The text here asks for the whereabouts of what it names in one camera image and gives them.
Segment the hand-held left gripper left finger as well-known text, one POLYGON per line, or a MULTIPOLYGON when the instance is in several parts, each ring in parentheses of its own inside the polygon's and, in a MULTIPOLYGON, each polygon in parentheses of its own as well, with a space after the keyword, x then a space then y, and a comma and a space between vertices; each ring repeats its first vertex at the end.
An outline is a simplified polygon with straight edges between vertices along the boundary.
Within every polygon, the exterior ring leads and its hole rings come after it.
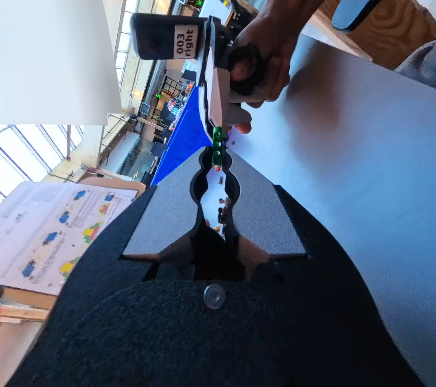
POLYGON ((208 188, 208 147, 202 147, 156 186, 123 253, 123 260, 164 265, 194 279, 200 245, 208 236, 201 198, 208 188))

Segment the wooden pillar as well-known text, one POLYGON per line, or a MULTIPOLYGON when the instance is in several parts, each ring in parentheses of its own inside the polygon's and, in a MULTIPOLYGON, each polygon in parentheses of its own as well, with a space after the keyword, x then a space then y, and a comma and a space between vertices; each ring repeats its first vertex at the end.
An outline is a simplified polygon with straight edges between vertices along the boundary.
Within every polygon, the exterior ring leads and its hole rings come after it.
POLYGON ((324 0, 311 18, 322 18, 328 23, 328 36, 382 67, 394 70, 417 48, 435 39, 435 19, 414 0, 381 0, 354 31, 335 30, 331 19, 340 1, 324 0))

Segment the green lego beam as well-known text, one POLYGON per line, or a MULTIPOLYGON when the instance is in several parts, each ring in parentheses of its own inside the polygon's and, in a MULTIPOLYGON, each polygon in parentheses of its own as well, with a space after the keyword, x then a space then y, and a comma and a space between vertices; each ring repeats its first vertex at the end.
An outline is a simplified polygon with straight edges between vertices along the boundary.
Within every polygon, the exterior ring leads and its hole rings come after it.
POLYGON ((215 127, 212 134, 212 167, 219 171, 222 167, 222 155, 224 151, 225 136, 222 127, 215 127))

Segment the person's right hand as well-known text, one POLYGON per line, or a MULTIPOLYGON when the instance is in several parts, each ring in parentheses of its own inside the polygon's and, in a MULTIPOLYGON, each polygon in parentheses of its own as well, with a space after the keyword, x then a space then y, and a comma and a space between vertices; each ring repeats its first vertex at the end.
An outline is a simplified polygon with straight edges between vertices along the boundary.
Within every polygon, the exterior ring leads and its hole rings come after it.
POLYGON ((266 65, 260 87, 262 100, 249 103, 253 108, 265 101, 276 101, 289 84, 290 60, 301 28, 285 20, 278 14, 260 13, 235 42, 237 46, 256 45, 266 65))

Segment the scattered loose lego pieces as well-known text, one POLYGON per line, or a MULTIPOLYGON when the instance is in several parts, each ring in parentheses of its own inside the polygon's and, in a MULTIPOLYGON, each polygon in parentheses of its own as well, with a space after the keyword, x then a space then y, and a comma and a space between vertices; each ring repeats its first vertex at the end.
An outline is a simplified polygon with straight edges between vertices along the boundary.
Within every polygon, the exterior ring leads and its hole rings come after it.
POLYGON ((232 204, 232 200, 225 194, 225 197, 218 199, 218 202, 220 204, 218 207, 218 223, 226 226, 228 210, 232 204))

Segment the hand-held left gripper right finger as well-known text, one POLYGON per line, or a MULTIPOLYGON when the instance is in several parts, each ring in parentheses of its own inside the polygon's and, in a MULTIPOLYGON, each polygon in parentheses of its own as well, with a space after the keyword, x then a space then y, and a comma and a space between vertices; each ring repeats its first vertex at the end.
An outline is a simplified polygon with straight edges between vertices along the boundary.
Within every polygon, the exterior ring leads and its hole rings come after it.
POLYGON ((223 156, 227 211, 226 242, 250 279, 257 267, 306 259, 307 251, 275 186, 233 150, 223 156))

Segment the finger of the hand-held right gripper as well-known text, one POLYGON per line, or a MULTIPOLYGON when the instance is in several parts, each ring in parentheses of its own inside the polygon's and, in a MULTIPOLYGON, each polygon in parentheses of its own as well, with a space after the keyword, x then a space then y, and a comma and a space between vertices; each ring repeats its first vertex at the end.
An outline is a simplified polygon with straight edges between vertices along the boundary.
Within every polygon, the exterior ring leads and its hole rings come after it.
POLYGON ((217 74, 215 68, 215 17, 203 18, 198 30, 197 42, 197 86, 198 106, 204 131, 213 137, 217 126, 217 74))
POLYGON ((213 128, 228 125, 230 72, 208 66, 208 119, 213 128))

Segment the blue plastic bin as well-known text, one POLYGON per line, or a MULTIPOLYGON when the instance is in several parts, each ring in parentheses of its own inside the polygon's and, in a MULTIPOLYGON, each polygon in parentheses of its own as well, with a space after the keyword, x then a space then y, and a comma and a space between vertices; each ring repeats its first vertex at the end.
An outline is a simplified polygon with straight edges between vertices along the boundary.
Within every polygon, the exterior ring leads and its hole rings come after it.
POLYGON ((178 118, 168 148, 164 151, 153 177, 152 185, 161 182, 200 148, 211 145, 200 119, 198 91, 199 88, 194 87, 178 118))

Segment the person's grey trousers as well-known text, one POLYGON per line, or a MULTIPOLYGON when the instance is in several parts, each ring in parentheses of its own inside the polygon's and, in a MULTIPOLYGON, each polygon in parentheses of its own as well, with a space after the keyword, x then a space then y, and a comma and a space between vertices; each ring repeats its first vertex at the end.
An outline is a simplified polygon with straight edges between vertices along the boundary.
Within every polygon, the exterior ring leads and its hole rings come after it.
POLYGON ((436 88, 436 41, 430 41, 417 48, 395 72, 423 85, 436 88))

